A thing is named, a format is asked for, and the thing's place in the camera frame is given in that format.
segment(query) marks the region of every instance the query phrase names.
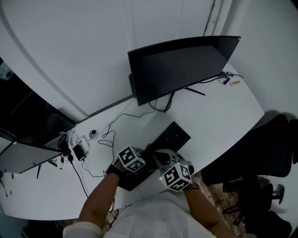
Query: black monitor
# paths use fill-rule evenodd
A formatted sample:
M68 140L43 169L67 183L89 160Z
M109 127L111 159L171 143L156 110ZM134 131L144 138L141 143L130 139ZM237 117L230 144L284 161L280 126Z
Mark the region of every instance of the black monitor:
M218 76L239 36L205 36L167 41L128 52L131 87L138 105Z

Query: person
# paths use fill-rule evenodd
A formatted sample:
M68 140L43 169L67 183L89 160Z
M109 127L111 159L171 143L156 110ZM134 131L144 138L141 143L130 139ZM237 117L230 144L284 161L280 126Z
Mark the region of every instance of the person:
M64 238L235 237L195 184L183 193L162 192L124 208L104 235L106 217L125 170L121 162L112 166L112 172L87 198L78 222L64 229Z

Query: white wall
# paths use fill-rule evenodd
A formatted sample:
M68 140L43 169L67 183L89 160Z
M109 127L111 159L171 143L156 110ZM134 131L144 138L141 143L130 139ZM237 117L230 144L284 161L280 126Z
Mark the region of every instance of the white wall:
M212 3L2 0L3 30L11 34L0 34L0 56L41 97L80 120L131 95L129 50L202 36ZM11 52L11 35L31 66Z
M290 0L234 0L223 34L242 37L230 63L244 76L264 111L298 118L298 10ZM298 165L286 178L279 216L298 225Z

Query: marker cube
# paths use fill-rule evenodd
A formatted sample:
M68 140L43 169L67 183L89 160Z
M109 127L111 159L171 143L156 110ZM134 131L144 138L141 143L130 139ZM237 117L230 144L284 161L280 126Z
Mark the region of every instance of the marker cube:
M159 177L159 180L165 187L167 187L167 189L178 192L191 183L188 166L176 163L173 167L163 173Z
M120 150L118 152L118 158L120 159L123 167L132 172L136 172L146 165L145 160L140 154L140 149L131 145L128 145L123 150Z

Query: white shirt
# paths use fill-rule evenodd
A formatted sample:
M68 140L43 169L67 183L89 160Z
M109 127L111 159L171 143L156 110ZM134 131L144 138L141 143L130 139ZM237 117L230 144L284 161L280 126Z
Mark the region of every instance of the white shirt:
M190 214L181 192L163 192L126 207L103 235L98 226L78 222L63 231L64 238L215 238Z

